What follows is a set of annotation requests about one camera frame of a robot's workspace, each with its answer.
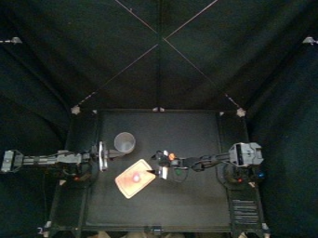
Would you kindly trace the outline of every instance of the black fabric backdrop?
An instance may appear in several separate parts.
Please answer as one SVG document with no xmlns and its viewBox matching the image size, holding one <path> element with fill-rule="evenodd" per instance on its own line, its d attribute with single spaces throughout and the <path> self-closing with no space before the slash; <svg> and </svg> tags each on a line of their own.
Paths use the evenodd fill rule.
<svg viewBox="0 0 318 238">
<path fill-rule="evenodd" d="M 318 37 L 316 5 L 1 1 L 0 40 L 24 43 L 0 45 L 0 152 L 61 149 L 71 107 L 95 91 L 83 108 L 235 110 L 228 94 L 263 146 L 274 235 L 315 237 L 318 46 L 302 41 Z M 0 178 L 0 236 L 43 225 L 52 183 L 41 174 Z"/>
</svg>

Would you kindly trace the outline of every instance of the cardboard piece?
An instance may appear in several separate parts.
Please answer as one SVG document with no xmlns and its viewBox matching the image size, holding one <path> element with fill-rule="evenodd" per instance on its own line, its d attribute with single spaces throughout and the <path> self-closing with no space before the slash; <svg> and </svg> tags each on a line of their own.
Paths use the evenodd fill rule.
<svg viewBox="0 0 318 238">
<path fill-rule="evenodd" d="M 144 160 L 139 160 L 115 178 L 116 186 L 125 198 L 132 198 L 155 179 L 155 175 L 147 170 L 151 170 L 148 163 Z"/>
</svg>

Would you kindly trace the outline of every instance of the orange object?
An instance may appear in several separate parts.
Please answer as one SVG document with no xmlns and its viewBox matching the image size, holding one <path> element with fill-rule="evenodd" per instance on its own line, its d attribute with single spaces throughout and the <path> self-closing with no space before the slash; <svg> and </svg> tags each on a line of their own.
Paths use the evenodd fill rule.
<svg viewBox="0 0 318 238">
<path fill-rule="evenodd" d="M 115 178 L 115 184 L 125 198 L 132 198 L 155 179 L 155 175 L 147 170 L 151 170 L 148 163 L 144 160 L 139 160 Z"/>
<path fill-rule="evenodd" d="M 174 159 L 175 159 L 175 154 L 171 153 L 171 154 L 168 155 L 168 160 L 174 160 Z"/>
</svg>

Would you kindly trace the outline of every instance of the black curtain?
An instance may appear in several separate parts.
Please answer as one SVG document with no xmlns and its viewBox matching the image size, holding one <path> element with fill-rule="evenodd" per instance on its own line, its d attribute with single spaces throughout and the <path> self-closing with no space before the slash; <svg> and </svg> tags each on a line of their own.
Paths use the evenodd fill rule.
<svg viewBox="0 0 318 238">
<path fill-rule="evenodd" d="M 6 40 L 17 32 L 1 16 L 0 39 Z M 41 155 L 63 149 L 68 116 L 27 45 L 0 45 L 0 164 L 5 150 Z M 0 237 L 35 237 L 47 220 L 53 184 L 41 171 L 0 176 Z"/>
<path fill-rule="evenodd" d="M 264 215 L 274 237 L 316 237 L 318 46 L 302 45 L 268 81 L 250 117 L 263 147 Z"/>
</svg>

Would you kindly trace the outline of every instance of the white object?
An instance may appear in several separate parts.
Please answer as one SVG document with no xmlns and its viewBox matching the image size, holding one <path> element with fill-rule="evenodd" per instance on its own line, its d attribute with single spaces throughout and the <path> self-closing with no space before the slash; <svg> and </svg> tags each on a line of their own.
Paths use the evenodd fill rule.
<svg viewBox="0 0 318 238">
<path fill-rule="evenodd" d="M 128 132 L 121 132 L 115 137 L 115 149 L 119 152 L 129 153 L 133 150 L 135 138 Z"/>
</svg>

